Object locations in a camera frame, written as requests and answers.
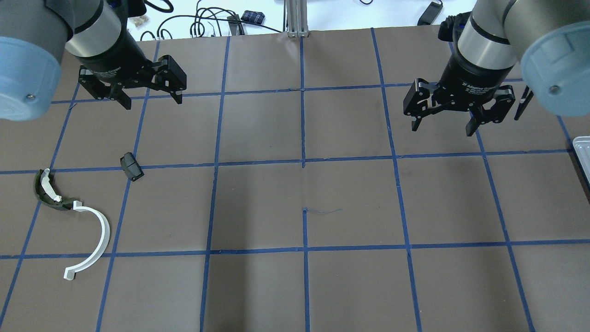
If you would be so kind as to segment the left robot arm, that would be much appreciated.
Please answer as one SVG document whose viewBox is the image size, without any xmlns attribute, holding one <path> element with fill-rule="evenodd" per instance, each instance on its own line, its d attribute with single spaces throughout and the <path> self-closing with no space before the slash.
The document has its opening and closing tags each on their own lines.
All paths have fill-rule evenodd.
<svg viewBox="0 0 590 332">
<path fill-rule="evenodd" d="M 186 73 L 170 55 L 149 60 L 127 31 L 147 7 L 148 0 L 3 0 L 0 117 L 28 121 L 48 111 L 65 51 L 80 61 L 78 82 L 96 100 L 129 110 L 125 90 L 147 88 L 181 104 Z"/>
</svg>

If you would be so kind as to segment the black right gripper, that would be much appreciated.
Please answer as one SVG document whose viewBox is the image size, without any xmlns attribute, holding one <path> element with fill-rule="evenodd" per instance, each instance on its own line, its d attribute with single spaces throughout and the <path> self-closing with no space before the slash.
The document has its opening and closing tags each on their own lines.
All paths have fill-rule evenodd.
<svg viewBox="0 0 590 332">
<path fill-rule="evenodd" d="M 411 130 L 417 131 L 422 119 L 433 114 L 435 92 L 437 105 L 470 112 L 466 136 L 473 136 L 481 125 L 503 122 L 516 101 L 513 87 L 502 84 L 511 69 L 485 69 L 454 50 L 437 84 L 416 78 L 405 95 L 403 114 L 413 118 Z M 485 109 L 484 104 L 492 100 L 493 105 Z"/>
</svg>

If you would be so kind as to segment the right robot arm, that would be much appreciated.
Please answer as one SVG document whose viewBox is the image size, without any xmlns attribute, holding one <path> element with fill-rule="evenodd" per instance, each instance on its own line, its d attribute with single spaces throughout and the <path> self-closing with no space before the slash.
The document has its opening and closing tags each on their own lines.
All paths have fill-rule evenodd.
<svg viewBox="0 0 590 332">
<path fill-rule="evenodd" d="M 417 131 L 427 116 L 467 112 L 472 136 L 503 122 L 517 102 L 504 80 L 519 64 L 525 90 L 515 120 L 534 97 L 554 115 L 588 115 L 589 35 L 587 0 L 478 0 L 441 23 L 438 39 L 451 43 L 451 57 L 438 82 L 413 82 L 403 113 Z"/>
</svg>

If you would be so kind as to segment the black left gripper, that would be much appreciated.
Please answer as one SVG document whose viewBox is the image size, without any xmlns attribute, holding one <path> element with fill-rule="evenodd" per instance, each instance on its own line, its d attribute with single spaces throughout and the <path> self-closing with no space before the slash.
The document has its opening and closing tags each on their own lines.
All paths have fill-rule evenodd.
<svg viewBox="0 0 590 332">
<path fill-rule="evenodd" d="M 78 82 L 96 100 L 116 101 L 129 111 L 131 98 L 124 89 L 150 87 L 183 103 L 187 75 L 181 66 L 171 55 L 153 63 L 125 29 L 116 39 L 111 32 L 94 41 L 75 36 L 74 57 L 81 63 Z"/>
</svg>

